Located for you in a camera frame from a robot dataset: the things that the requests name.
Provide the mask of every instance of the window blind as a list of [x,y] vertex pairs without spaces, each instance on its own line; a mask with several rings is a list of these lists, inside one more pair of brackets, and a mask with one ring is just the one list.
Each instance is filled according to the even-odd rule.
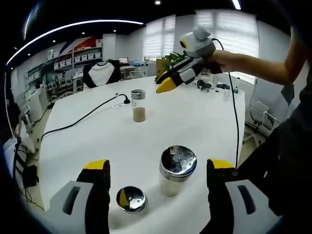
[[146,24],[143,57],[156,60],[174,49],[176,16],[165,17]]
[[[237,11],[203,10],[197,11],[195,25],[201,25],[211,33],[212,38],[221,41],[225,50],[259,57],[259,33],[255,16]],[[233,76],[254,84],[255,77],[233,72]]]

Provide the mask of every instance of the gray floor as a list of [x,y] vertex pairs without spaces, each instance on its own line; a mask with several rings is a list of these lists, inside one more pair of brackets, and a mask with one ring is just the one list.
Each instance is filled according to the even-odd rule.
[[[41,143],[40,141],[37,141],[37,139],[40,139],[43,132],[45,125],[48,121],[49,115],[51,113],[51,110],[47,110],[46,113],[44,114],[43,118],[41,121],[37,122],[35,126],[33,127],[33,132],[31,134],[31,137],[35,143],[35,147],[39,149],[38,153],[34,156],[30,156],[29,159],[27,160],[28,165],[36,165],[38,167],[38,176],[40,180],[40,161],[37,160],[40,158],[40,147]],[[264,142],[265,137],[261,134],[257,134],[258,138],[261,139],[262,142]],[[248,140],[243,146],[242,150],[240,153],[240,158],[238,165],[241,165],[248,157],[249,155],[253,152],[253,150],[256,148],[255,141],[253,139]],[[43,207],[42,199],[41,199],[41,194],[40,194],[40,183],[37,183],[36,186],[28,188],[29,193],[32,197],[33,202],[37,203],[41,207]],[[28,203],[28,206],[30,207],[31,210],[37,211],[37,212],[43,212],[39,207],[37,207],[34,204]]]

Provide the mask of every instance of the metal lid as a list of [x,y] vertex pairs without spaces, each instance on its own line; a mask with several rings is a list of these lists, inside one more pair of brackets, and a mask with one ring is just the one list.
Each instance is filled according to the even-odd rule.
[[147,204],[147,197],[141,189],[128,186],[120,189],[116,196],[119,207],[128,213],[139,212]]
[[131,91],[131,98],[134,100],[145,99],[145,91],[142,89],[134,89]]
[[159,169],[165,178],[182,182],[194,172],[196,165],[196,156],[190,149],[175,145],[162,153]]

